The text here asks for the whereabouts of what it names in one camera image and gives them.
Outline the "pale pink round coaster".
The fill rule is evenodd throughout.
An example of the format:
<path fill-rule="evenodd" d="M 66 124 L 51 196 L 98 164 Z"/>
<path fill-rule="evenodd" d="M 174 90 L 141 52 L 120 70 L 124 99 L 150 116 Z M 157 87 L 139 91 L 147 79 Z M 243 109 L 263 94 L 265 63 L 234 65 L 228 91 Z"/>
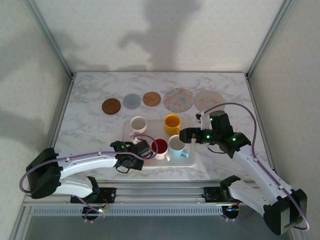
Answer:
<path fill-rule="evenodd" d="M 204 112 L 225 102 L 223 96 L 219 92 L 213 90 L 201 90 L 194 97 L 194 104 L 200 112 Z"/>

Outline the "pale pink mug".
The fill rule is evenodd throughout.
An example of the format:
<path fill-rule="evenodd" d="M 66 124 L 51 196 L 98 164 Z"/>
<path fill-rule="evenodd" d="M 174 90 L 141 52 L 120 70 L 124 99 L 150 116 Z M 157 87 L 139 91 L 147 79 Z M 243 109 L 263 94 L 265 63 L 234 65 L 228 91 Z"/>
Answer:
<path fill-rule="evenodd" d="M 142 116 L 135 116 L 130 121 L 131 133 L 129 136 L 132 140 L 135 139 L 135 135 L 142 134 L 147 129 L 147 120 Z"/>

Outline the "light blue mug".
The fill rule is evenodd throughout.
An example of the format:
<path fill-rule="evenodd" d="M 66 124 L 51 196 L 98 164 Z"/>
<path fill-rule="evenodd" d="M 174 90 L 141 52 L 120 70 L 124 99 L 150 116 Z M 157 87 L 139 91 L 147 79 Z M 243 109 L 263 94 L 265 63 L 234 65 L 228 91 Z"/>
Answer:
<path fill-rule="evenodd" d="M 170 154 L 174 157 L 189 157 L 189 153 L 186 151 L 186 144 L 180 140 L 179 135 L 173 135 L 169 138 L 168 147 Z"/>

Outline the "colourful floral round coaster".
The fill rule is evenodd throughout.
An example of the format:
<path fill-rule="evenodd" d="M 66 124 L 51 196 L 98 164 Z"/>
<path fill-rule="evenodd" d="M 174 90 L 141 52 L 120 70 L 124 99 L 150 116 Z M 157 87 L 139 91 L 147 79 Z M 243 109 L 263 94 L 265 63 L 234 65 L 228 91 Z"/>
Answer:
<path fill-rule="evenodd" d="M 171 112 L 182 113 L 193 106 L 194 96 L 185 88 L 172 88 L 164 95 L 163 103 Z"/>

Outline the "blue-grey woven rope coaster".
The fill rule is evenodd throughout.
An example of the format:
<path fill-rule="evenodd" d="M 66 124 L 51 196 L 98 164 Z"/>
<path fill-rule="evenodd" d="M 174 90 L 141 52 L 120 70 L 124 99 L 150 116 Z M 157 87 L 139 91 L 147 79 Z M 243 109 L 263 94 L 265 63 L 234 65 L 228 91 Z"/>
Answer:
<path fill-rule="evenodd" d="M 135 93 L 127 94 L 123 98 L 123 105 L 129 110 L 134 110 L 141 105 L 141 97 Z"/>

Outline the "brown wooden round coaster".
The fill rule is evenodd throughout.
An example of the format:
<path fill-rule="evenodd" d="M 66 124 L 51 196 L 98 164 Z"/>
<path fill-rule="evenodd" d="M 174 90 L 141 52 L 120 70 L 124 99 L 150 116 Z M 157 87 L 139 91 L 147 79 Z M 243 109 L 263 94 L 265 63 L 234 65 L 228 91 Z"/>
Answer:
<path fill-rule="evenodd" d="M 114 115 L 121 109 L 121 103 L 116 98 L 108 98 L 102 103 L 102 111 L 107 115 Z"/>

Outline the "light brown cork coaster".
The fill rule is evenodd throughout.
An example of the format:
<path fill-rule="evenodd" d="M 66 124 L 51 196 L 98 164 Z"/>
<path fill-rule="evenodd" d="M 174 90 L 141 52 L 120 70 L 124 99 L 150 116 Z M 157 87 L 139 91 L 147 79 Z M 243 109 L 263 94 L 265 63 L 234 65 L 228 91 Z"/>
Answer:
<path fill-rule="evenodd" d="M 161 102 L 161 96 L 154 91 L 150 91 L 144 94 L 143 102 L 146 106 L 155 107 Z"/>

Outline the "white mug with red inside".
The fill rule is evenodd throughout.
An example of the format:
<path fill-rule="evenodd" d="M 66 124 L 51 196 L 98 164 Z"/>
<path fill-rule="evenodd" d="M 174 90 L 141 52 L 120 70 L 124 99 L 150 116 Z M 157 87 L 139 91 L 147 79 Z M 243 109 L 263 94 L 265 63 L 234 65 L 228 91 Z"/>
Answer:
<path fill-rule="evenodd" d="M 151 149 L 155 154 L 154 158 L 156 160 L 166 160 L 167 162 L 170 161 L 169 152 L 169 145 L 167 141 L 163 138 L 156 138 L 155 141 L 151 143 Z"/>

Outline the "white rectangular tray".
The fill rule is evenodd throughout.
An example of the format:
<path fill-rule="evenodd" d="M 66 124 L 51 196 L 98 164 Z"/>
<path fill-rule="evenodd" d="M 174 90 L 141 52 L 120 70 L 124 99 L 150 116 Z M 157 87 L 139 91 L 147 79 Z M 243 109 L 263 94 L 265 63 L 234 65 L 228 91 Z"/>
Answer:
<path fill-rule="evenodd" d="M 131 142 L 132 138 L 130 137 L 130 133 L 132 132 L 132 127 L 130 125 L 130 120 L 127 120 L 123 124 L 122 129 L 122 141 L 123 142 Z M 164 120 L 147 120 L 147 128 L 143 132 L 143 134 L 149 135 L 154 139 L 162 138 L 168 141 L 170 136 L 165 132 L 165 124 Z M 166 159 L 157 160 L 157 159 L 149 159 L 144 161 L 144 168 L 155 168 L 155 167 L 191 167 L 196 163 L 196 154 L 195 154 L 195 143 L 194 140 L 192 143 L 187 143 L 185 146 L 185 150 L 189 153 L 189 157 L 182 156 L 173 156 L 170 152 L 168 156 L 170 157 L 170 161 Z"/>

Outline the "yellow mug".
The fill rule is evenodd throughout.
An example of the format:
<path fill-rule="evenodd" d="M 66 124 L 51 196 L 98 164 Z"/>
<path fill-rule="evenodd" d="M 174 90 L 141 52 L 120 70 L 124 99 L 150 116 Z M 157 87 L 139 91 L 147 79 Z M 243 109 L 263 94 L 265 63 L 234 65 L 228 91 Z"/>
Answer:
<path fill-rule="evenodd" d="M 169 114 L 164 119 L 164 131 L 169 136 L 178 135 L 180 132 L 181 120 L 176 114 Z"/>

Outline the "controller board with green light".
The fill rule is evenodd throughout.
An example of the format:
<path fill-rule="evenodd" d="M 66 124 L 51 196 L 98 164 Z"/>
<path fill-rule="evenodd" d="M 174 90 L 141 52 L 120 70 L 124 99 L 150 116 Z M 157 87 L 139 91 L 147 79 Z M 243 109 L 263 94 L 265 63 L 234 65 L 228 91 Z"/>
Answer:
<path fill-rule="evenodd" d="M 82 210 L 82 214 L 83 215 L 92 215 L 92 214 L 96 214 L 96 215 L 104 215 L 105 214 L 105 210 L 103 207 L 84 207 Z"/>

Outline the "controller board with orange light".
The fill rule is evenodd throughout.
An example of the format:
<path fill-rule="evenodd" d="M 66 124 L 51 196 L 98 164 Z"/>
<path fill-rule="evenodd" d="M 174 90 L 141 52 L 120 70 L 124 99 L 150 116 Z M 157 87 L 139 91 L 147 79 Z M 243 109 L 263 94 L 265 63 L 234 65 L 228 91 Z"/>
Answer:
<path fill-rule="evenodd" d="M 239 215 L 238 205 L 224 205 L 222 206 L 222 216 L 228 219 L 236 219 Z"/>

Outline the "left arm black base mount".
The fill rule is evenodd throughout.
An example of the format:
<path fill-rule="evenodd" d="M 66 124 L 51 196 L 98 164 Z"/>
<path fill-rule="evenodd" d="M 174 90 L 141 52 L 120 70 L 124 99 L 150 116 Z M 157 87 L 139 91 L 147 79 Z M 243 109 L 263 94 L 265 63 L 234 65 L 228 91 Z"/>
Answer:
<path fill-rule="evenodd" d="M 116 188 L 99 187 L 95 188 L 91 194 L 82 198 L 88 204 L 113 204 L 116 198 Z"/>

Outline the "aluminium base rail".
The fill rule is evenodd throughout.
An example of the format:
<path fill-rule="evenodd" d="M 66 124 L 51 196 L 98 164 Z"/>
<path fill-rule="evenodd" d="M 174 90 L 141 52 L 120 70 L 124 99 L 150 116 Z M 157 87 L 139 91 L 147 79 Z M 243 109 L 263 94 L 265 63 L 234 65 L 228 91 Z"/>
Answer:
<path fill-rule="evenodd" d="M 193 205 L 231 205 L 232 202 L 206 203 L 202 198 L 205 187 L 220 187 L 215 180 L 196 181 L 126 181 L 110 180 L 98 182 L 98 188 L 116 188 L 114 203 L 116 206 L 193 206 Z M 23 206 L 70 206 L 80 205 L 76 195 L 53 194 L 41 199 L 32 199 L 29 194 L 23 198 Z"/>

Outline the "grey table side rail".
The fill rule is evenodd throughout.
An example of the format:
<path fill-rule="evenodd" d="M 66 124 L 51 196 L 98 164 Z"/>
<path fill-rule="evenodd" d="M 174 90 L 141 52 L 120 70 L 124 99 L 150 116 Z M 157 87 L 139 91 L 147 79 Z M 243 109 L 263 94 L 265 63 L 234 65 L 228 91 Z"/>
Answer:
<path fill-rule="evenodd" d="M 289 84 L 251 80 L 249 89 L 258 111 L 267 156 L 277 174 L 294 188 L 303 188 L 299 112 Z"/>
<path fill-rule="evenodd" d="M 75 75 L 69 80 L 67 90 L 62 94 L 62 101 L 58 107 L 57 119 L 54 120 L 53 133 L 49 147 L 44 149 L 26 168 L 21 177 L 19 188 L 32 199 L 43 199 L 51 196 L 61 186 L 62 167 L 59 166 L 58 156 L 54 147 L 61 128 L 62 120 L 69 101 Z"/>

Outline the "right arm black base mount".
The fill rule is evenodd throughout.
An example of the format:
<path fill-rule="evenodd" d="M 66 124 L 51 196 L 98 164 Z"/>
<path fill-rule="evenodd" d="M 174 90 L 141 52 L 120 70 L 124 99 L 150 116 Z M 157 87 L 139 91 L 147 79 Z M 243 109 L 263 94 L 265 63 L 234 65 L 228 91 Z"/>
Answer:
<path fill-rule="evenodd" d="M 239 199 L 233 198 L 230 191 L 222 186 L 204 187 L 201 196 L 206 203 L 242 203 Z"/>

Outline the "aluminium frame post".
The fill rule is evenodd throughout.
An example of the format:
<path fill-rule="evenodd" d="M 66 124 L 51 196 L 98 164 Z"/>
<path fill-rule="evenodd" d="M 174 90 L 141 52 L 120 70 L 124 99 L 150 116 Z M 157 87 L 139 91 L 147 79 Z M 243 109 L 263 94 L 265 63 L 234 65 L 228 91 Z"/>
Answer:
<path fill-rule="evenodd" d="M 37 24 L 39 30 L 42 32 L 44 38 L 46 39 L 48 46 L 53 51 L 55 57 L 57 58 L 59 64 L 64 69 L 66 74 L 70 79 L 73 78 L 74 74 L 71 71 L 70 67 L 68 66 L 64 56 L 62 55 L 39 7 L 37 6 L 37 3 L 35 0 L 22 0 L 25 6 L 27 7 L 28 11 L 32 15 L 35 23 Z"/>
<path fill-rule="evenodd" d="M 286 16 L 290 12 L 295 2 L 296 0 L 282 1 L 279 10 L 277 11 L 265 37 L 263 38 L 261 45 L 259 46 L 257 53 L 255 54 L 255 57 L 253 58 L 245 74 L 247 80 L 249 80 L 254 75 L 255 71 L 259 67 L 264 55 L 267 53 L 268 48 L 271 46 L 272 41 L 276 37 L 277 32 L 280 30 L 281 25 L 285 21 Z"/>

